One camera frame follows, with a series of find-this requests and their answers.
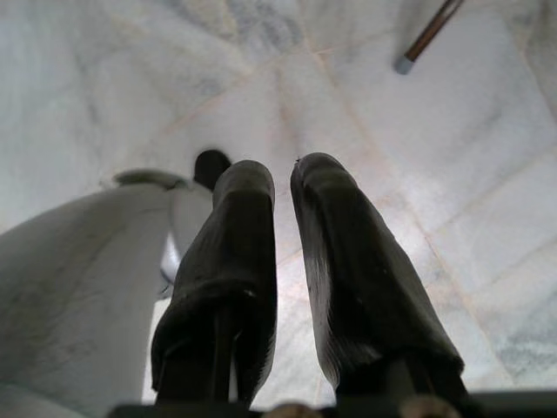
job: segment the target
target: marble floor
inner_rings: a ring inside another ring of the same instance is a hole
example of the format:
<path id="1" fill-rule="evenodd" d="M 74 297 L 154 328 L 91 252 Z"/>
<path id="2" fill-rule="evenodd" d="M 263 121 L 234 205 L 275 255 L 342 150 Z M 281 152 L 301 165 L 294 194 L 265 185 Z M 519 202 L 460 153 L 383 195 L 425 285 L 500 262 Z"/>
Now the marble floor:
<path id="1" fill-rule="evenodd" d="M 441 3 L 3 0 L 0 230 L 123 169 L 262 162 L 278 341 L 254 405 L 331 403 L 288 190 L 328 152 L 413 260 L 467 386 L 557 388 L 557 1 L 468 0 L 399 76 Z"/>

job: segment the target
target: wooden stick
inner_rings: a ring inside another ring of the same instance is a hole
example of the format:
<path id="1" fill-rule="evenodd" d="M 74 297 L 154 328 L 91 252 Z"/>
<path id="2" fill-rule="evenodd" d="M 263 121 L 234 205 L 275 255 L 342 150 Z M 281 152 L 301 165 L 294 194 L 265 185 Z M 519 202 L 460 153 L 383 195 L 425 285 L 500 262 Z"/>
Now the wooden stick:
<path id="1" fill-rule="evenodd" d="M 433 41 L 439 31 L 445 26 L 454 13 L 464 3 L 464 0 L 446 0 L 433 19 L 427 24 L 426 28 L 419 34 L 412 46 L 405 52 L 395 65 L 395 70 L 399 74 L 408 74 L 414 63 L 424 51 L 424 49 Z"/>

